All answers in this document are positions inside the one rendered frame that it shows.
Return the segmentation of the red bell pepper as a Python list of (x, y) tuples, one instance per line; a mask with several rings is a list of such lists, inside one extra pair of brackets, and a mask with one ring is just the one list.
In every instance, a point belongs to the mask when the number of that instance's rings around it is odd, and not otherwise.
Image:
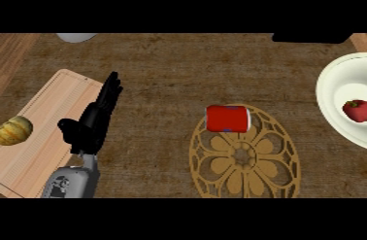
[(342, 106), (342, 111), (348, 118), (356, 122), (367, 121), (367, 101), (351, 100)]

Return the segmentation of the tan openwork oval placemat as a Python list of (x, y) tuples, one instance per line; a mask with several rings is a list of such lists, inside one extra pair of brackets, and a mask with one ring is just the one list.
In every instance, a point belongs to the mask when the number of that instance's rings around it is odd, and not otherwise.
[(294, 142), (277, 120), (245, 104), (251, 128), (245, 133), (211, 132), (205, 114), (191, 138), (189, 169), (204, 197), (294, 198), (301, 184)]

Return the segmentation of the pale wooden cutting board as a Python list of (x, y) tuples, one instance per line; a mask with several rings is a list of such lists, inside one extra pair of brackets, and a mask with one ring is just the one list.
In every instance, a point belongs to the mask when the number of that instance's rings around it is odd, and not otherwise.
[(33, 123), (33, 132), (18, 145), (0, 146), (0, 194), (8, 198), (42, 196), (52, 173), (73, 157), (58, 122), (62, 118), (78, 120), (102, 86), (61, 69), (20, 111)]

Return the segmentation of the white bowl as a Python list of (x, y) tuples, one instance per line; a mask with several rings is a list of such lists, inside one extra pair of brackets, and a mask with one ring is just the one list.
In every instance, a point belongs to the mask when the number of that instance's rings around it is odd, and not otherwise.
[(367, 52), (351, 53), (331, 62), (319, 76), (316, 97), (336, 132), (367, 149), (367, 121), (353, 121), (342, 111), (347, 101), (367, 101)]

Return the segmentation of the pale grey rounded object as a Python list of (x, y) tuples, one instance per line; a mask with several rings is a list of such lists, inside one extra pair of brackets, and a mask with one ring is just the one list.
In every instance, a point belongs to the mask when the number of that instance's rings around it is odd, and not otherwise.
[(58, 37), (68, 43), (81, 43), (95, 36), (96, 33), (58, 33)]

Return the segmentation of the black appliance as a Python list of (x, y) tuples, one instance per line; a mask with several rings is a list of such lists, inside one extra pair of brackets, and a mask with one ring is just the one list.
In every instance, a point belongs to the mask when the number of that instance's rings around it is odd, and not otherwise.
[(291, 34), (291, 33), (275, 33), (273, 41), (275, 42), (288, 42), (288, 43), (320, 43), (320, 44), (341, 44), (350, 38), (351, 33), (332, 34)]

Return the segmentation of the yellow squash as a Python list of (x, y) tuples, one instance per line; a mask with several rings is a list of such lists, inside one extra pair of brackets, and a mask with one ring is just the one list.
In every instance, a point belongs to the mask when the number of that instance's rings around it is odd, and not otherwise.
[(12, 117), (0, 125), (0, 145), (14, 146), (22, 143), (33, 132), (31, 121), (24, 116)]

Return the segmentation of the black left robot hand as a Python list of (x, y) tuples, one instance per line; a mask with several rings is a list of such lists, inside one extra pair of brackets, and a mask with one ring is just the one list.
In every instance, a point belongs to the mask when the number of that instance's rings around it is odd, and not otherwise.
[(64, 140), (73, 146), (73, 154), (98, 154), (101, 151), (123, 90), (118, 73), (112, 72), (96, 101), (87, 105), (78, 120), (59, 120), (58, 126), (64, 133)]

